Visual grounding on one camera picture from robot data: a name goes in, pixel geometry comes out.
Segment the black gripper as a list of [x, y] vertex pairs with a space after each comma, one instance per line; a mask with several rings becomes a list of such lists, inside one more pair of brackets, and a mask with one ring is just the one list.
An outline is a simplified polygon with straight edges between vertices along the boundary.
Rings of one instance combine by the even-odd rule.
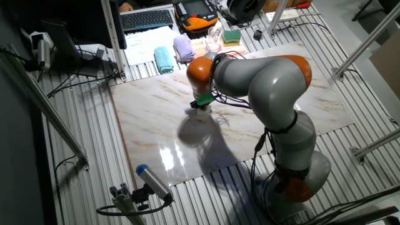
[[191, 107], [191, 109], [193, 109], [193, 110], [195, 110], [195, 109], [201, 109], [201, 110], [205, 111], [207, 106], [208, 106], [208, 104], [200, 105], [197, 101], [192, 101], [192, 102], [190, 102], [190, 107]]

